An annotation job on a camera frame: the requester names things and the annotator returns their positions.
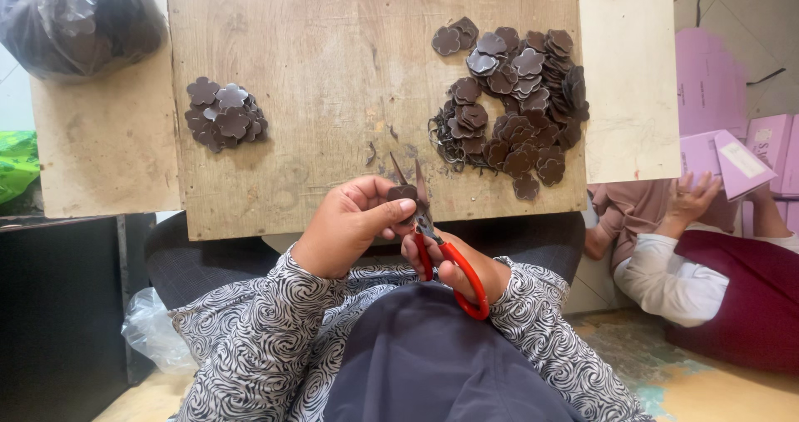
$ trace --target sticker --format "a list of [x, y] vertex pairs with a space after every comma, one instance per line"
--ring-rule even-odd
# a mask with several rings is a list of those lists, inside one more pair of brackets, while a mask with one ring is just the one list
[[740, 144], [729, 143], [718, 151], [727, 157], [727, 160], [736, 168], [740, 169], [748, 179], [765, 172], [763, 166], [752, 156], [752, 152], [746, 150]]
[[768, 141], [771, 139], [771, 129], [760, 129], [754, 133], [754, 141]]

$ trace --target black and white patterned sleeve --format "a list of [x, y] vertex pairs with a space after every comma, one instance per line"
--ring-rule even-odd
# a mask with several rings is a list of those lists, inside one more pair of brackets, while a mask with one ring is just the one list
[[200, 420], [283, 420], [305, 375], [325, 310], [344, 281], [315, 277], [284, 254], [197, 371], [177, 415]]
[[540, 266], [497, 260], [511, 268], [511, 280], [491, 305], [491, 322], [544, 381], [588, 420], [652, 421], [613, 369], [561, 317], [557, 276]]

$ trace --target green bag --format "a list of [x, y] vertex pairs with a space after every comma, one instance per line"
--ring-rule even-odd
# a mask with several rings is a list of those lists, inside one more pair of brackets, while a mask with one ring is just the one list
[[22, 194], [38, 176], [36, 131], [0, 132], [0, 204]]

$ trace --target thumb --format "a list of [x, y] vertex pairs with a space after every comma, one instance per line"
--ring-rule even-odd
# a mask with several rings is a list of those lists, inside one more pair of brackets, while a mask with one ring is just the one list
[[474, 304], [477, 301], [474, 289], [472, 289], [469, 279], [466, 278], [466, 274], [451, 261], [443, 261], [439, 266], [439, 280], [441, 280], [441, 283], [463, 294], [466, 300], [471, 303]]
[[365, 229], [371, 235], [376, 235], [384, 228], [390, 228], [395, 223], [407, 219], [415, 210], [416, 203], [413, 199], [399, 199], [360, 213], [360, 217], [363, 218]]

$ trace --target fingernail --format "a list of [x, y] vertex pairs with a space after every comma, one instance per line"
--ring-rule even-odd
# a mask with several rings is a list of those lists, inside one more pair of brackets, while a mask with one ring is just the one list
[[399, 207], [402, 209], [402, 211], [409, 212], [416, 208], [416, 203], [411, 199], [402, 199], [399, 201]]

